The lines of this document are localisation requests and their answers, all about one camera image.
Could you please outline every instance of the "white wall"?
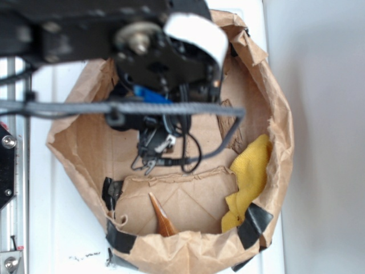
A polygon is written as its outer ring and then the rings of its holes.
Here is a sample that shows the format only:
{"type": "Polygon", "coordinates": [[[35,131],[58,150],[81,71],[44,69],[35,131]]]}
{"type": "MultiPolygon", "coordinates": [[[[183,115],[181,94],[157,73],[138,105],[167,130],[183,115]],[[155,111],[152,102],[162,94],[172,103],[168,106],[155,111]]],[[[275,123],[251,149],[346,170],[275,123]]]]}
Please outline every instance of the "white wall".
{"type": "Polygon", "coordinates": [[[286,273],[364,273],[365,1],[264,5],[270,64],[295,128],[286,273]]]}

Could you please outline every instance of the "yellow cloth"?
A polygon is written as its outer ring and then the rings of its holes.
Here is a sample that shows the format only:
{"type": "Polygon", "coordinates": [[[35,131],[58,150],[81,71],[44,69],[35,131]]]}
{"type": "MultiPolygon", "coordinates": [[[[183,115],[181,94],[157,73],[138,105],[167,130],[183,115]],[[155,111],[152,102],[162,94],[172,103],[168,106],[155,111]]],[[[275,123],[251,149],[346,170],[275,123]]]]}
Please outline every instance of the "yellow cloth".
{"type": "Polygon", "coordinates": [[[226,197],[229,212],[222,218],[222,232],[244,222],[248,206],[265,188],[271,151],[269,137],[263,134],[233,161],[230,169],[237,177],[238,192],[226,197]]]}

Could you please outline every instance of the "white tape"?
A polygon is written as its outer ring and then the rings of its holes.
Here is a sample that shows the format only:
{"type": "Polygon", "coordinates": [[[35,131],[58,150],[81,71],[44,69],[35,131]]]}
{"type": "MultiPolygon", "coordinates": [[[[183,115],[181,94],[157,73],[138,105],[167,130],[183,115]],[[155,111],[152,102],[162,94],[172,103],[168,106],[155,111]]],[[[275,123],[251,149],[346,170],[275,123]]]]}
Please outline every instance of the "white tape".
{"type": "Polygon", "coordinates": [[[208,53],[223,68],[228,49],[226,34],[212,21],[189,13],[173,13],[164,26],[166,35],[193,44],[208,53]]]}

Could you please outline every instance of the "black metal bracket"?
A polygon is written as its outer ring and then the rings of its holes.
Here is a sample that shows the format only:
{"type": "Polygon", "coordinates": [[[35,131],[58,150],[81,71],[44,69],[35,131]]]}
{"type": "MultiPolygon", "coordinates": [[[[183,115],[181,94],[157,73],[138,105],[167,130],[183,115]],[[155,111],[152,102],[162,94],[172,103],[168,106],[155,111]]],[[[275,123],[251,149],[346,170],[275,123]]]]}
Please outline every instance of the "black metal bracket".
{"type": "Polygon", "coordinates": [[[15,196],[16,144],[16,138],[0,126],[0,210],[15,196]]]}

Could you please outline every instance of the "black electrical tape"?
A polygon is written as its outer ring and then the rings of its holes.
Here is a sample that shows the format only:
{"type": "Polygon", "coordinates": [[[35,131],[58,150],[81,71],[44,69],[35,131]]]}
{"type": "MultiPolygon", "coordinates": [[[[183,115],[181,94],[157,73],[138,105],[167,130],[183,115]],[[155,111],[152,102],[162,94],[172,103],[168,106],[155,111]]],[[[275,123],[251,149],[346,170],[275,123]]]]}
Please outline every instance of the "black electrical tape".
{"type": "Polygon", "coordinates": [[[107,231],[107,240],[112,248],[121,253],[131,252],[137,236],[118,231],[110,220],[108,220],[107,231]]]}
{"type": "Polygon", "coordinates": [[[104,184],[103,184],[102,198],[103,198],[108,210],[112,210],[112,207],[113,207],[113,197],[110,196],[108,193],[109,187],[112,182],[113,182],[113,179],[106,177],[104,180],[104,184]]]}
{"type": "MultiPolygon", "coordinates": [[[[258,205],[251,203],[245,213],[245,221],[238,227],[238,236],[244,249],[248,249],[254,245],[263,234],[273,215],[265,211],[258,205]]],[[[244,261],[232,267],[232,270],[237,272],[244,267],[251,259],[244,261]]]]}
{"type": "MultiPolygon", "coordinates": [[[[259,252],[265,250],[266,247],[260,247],[259,252]]],[[[246,264],[248,264],[254,257],[251,259],[248,259],[247,261],[244,261],[243,263],[236,264],[235,266],[231,267],[231,269],[235,272],[239,271],[242,267],[244,267],[246,264]]]]}
{"type": "Polygon", "coordinates": [[[110,263],[120,265],[121,267],[127,267],[127,268],[133,269],[133,270],[138,270],[138,267],[136,267],[135,265],[131,264],[130,262],[124,260],[121,257],[113,255],[110,248],[108,248],[108,252],[109,252],[109,262],[110,263]]]}

